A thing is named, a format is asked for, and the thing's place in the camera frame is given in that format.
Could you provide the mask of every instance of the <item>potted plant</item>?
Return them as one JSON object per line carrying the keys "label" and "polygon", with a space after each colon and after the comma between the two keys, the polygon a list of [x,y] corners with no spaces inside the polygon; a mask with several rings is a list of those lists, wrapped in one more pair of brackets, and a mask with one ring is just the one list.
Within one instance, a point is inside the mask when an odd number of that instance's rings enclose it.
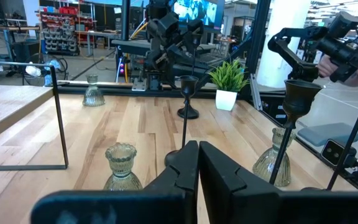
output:
{"label": "potted plant", "polygon": [[224,62],[215,71],[209,72],[212,82],[218,88],[215,99],[217,109],[233,109],[237,93],[249,83],[249,80],[244,80],[244,69],[245,66],[235,60],[233,63]]}

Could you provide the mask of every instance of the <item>glass vase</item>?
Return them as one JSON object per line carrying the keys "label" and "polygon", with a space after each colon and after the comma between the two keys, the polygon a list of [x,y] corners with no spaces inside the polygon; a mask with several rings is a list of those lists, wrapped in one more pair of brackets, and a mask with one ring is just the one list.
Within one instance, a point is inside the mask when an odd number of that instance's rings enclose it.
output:
{"label": "glass vase", "polygon": [[136,149],[130,144],[117,143],[106,150],[112,175],[104,190],[141,190],[142,184],[131,171],[134,166]]}
{"label": "glass vase", "polygon": [[84,106],[101,106],[104,105],[104,97],[100,89],[96,85],[98,82],[98,75],[91,74],[86,76],[86,80],[89,83],[89,87],[85,91],[84,100],[82,104]]}
{"label": "glass vase", "polygon": [[[285,129],[284,128],[273,128],[273,147],[267,149],[256,161],[252,167],[253,173],[266,180],[270,180],[274,164],[276,162],[278,150],[280,150],[281,142],[283,141]],[[292,140],[295,138],[295,134],[291,133],[290,139],[288,140],[287,148],[290,146]],[[291,165],[290,159],[288,158],[287,152],[284,154],[283,160],[278,170],[277,178],[274,183],[276,187],[288,186],[291,182]]]}

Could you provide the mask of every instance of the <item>white pot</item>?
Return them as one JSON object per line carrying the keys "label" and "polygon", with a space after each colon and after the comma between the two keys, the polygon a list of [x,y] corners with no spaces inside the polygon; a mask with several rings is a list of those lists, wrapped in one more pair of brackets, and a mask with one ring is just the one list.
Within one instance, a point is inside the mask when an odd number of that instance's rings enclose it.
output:
{"label": "white pot", "polygon": [[237,93],[230,91],[216,91],[215,105],[217,109],[230,111],[236,103]]}

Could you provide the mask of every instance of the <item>white pillar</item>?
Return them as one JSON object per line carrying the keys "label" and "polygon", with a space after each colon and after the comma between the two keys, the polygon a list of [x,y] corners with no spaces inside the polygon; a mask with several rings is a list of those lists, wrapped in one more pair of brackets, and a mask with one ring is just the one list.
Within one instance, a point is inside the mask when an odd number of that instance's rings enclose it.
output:
{"label": "white pillar", "polygon": [[[272,52],[267,47],[267,42],[279,33],[284,27],[303,28],[310,0],[275,0],[272,15],[268,23],[266,40],[262,52],[262,58],[257,73],[257,81],[260,85],[272,88],[284,88],[284,80],[292,68],[278,53]],[[296,52],[299,38],[292,38],[288,47]]]}
{"label": "white pillar", "polygon": [[[39,18],[37,17],[36,11],[39,10],[40,4],[38,0],[23,0],[25,18],[27,19],[28,26],[35,26],[39,23]],[[35,31],[30,30],[29,34],[35,36]]]}

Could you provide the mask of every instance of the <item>green leaves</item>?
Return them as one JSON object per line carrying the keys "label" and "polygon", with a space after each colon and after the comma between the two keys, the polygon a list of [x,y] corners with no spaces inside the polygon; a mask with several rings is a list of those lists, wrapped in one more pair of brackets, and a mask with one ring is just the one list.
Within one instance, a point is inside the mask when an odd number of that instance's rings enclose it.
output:
{"label": "green leaves", "polygon": [[218,90],[238,92],[249,84],[249,80],[244,80],[243,69],[245,72],[245,67],[238,60],[233,63],[223,62],[222,66],[209,72],[209,75]]}

